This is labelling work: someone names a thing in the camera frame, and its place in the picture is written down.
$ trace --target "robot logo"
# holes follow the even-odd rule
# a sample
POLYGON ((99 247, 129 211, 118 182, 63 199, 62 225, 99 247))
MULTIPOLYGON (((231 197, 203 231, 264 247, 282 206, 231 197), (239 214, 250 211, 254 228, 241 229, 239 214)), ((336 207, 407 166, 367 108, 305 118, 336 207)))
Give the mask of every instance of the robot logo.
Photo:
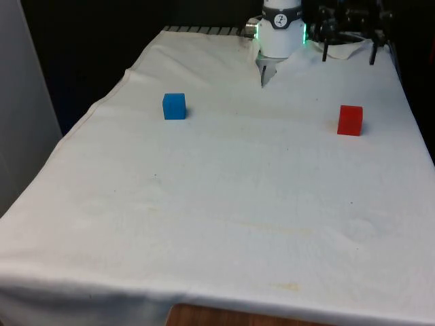
POLYGON ((287 24, 287 16, 283 14, 277 14, 275 16, 275 25, 277 27, 284 27, 287 24))

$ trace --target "stain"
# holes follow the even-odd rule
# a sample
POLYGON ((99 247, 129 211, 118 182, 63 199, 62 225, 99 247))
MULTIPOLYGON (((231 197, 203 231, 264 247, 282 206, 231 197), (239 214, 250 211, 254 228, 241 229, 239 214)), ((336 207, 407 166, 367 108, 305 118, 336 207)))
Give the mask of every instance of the stain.
POLYGON ((293 292, 300 291, 300 286, 298 283, 278 283, 278 284, 272 284, 271 286, 287 291, 293 291, 293 292))

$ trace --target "white cloth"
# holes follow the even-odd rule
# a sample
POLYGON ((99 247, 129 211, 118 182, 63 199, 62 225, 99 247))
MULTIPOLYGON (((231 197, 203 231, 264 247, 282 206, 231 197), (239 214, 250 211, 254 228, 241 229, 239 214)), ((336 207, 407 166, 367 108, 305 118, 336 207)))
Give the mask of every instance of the white cloth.
POLYGON ((435 324, 435 169, 389 54, 301 48, 261 89, 251 51, 163 32, 91 107, 0 219, 6 325, 162 326, 180 302, 435 324))

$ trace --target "white wall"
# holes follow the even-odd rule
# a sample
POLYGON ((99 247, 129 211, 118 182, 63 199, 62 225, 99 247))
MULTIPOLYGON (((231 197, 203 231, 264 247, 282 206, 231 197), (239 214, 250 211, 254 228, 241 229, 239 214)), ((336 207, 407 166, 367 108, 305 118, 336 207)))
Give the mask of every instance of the white wall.
POLYGON ((0 216, 60 139, 19 0, 0 0, 0 216))

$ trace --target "red cube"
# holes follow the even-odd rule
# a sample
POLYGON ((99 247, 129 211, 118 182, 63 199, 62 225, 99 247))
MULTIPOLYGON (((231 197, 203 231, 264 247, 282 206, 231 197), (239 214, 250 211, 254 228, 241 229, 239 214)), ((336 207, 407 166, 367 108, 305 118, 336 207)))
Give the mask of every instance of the red cube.
POLYGON ((362 107, 342 105, 337 134, 360 136, 362 131, 362 107))

